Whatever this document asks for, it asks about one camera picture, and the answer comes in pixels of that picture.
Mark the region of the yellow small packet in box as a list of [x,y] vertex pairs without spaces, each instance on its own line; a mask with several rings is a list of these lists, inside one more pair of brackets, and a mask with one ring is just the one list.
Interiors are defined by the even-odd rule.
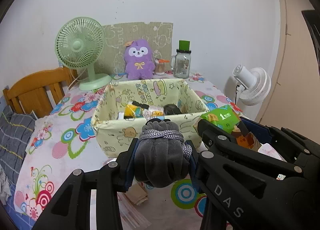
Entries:
[[141,118],[143,117],[143,108],[133,104],[127,104],[124,110],[124,118]]

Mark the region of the toothpick holder orange lid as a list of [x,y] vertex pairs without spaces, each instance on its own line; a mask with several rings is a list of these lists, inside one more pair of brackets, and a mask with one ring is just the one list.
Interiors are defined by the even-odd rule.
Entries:
[[169,63],[169,60],[155,58],[155,70],[154,73],[156,75],[164,75],[165,74],[165,66]]

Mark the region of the green desk fan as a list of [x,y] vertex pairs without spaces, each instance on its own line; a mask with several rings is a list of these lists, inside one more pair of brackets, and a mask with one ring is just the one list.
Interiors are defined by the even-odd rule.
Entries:
[[103,27],[89,17],[74,18],[57,33],[54,49],[59,62],[69,69],[87,69],[87,77],[79,84],[80,90],[98,89],[111,82],[109,75],[97,74],[94,70],[104,46]]

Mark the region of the green cup on jar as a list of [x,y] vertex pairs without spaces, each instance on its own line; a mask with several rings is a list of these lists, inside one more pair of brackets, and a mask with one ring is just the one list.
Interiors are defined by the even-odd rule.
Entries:
[[179,51],[190,51],[190,41],[179,40],[178,50]]

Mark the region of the floral tablecloth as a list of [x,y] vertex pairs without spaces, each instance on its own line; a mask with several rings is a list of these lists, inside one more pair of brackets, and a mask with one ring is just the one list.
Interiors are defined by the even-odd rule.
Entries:
[[[115,75],[112,83],[126,81]],[[209,109],[230,105],[241,109],[199,74],[185,81]],[[81,91],[73,88],[46,117],[38,119],[26,148],[15,187],[15,209],[34,224],[53,195],[77,168],[90,172],[114,160],[99,146],[91,118],[104,89]],[[176,181],[165,188],[141,184],[148,200],[134,205],[119,195],[121,220],[125,229],[198,229],[206,197],[193,190],[190,179]]]

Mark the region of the grey plaid pillow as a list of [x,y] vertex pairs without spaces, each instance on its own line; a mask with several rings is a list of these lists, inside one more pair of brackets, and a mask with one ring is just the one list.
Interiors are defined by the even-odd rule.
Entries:
[[10,183],[17,183],[35,121],[34,115],[17,114],[10,106],[1,111],[1,166]]

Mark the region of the purple plush toy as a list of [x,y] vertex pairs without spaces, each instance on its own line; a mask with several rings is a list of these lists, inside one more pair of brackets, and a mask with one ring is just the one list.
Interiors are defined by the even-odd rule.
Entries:
[[155,64],[147,40],[139,39],[127,46],[124,52],[125,73],[129,80],[152,79]]

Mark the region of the wooden chair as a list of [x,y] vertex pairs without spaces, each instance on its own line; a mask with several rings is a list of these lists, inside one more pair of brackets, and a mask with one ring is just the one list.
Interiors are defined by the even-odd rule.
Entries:
[[76,70],[67,67],[38,71],[5,88],[4,98],[17,114],[34,112],[42,118],[53,110],[49,96],[52,96],[55,104],[59,103],[65,96],[63,84],[72,85],[77,75]]

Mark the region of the black soft item in box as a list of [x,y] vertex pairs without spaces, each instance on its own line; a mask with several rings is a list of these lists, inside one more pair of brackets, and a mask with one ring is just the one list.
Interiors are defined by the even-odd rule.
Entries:
[[181,110],[175,104],[167,104],[163,107],[165,115],[182,114]]

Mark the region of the yellow cartoon fabric storage box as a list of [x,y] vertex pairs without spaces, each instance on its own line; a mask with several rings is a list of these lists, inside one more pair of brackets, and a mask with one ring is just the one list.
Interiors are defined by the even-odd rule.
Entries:
[[[143,117],[124,118],[127,104],[143,108]],[[182,114],[165,115],[163,107],[175,104]],[[108,84],[91,119],[95,137],[109,158],[127,151],[133,138],[152,118],[169,119],[179,126],[185,140],[196,148],[201,139],[193,125],[208,108],[183,79],[151,79]]]

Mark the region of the white beige sock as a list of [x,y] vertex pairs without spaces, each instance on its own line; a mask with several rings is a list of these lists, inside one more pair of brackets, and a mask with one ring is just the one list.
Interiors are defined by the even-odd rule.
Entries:
[[135,181],[132,183],[125,195],[136,206],[139,206],[148,200],[148,192],[146,189],[140,183]]

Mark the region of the grey velvet drawstring pouch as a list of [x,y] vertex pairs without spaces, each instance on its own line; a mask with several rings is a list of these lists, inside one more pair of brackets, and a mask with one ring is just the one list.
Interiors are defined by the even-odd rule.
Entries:
[[142,128],[135,153],[135,178],[156,188],[184,179],[192,147],[169,119],[151,119]]

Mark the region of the white floor fan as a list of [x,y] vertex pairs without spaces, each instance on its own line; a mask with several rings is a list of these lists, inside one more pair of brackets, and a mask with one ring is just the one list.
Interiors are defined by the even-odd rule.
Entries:
[[261,67],[248,70],[240,64],[234,68],[233,76],[238,82],[235,100],[240,100],[246,106],[262,103],[271,90],[271,78]]

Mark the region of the glass mason jar mug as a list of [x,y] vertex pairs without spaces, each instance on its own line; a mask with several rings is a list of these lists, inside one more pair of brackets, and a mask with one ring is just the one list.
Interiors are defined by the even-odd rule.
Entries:
[[174,77],[187,79],[190,72],[191,51],[176,49],[176,54],[171,57],[171,70]]

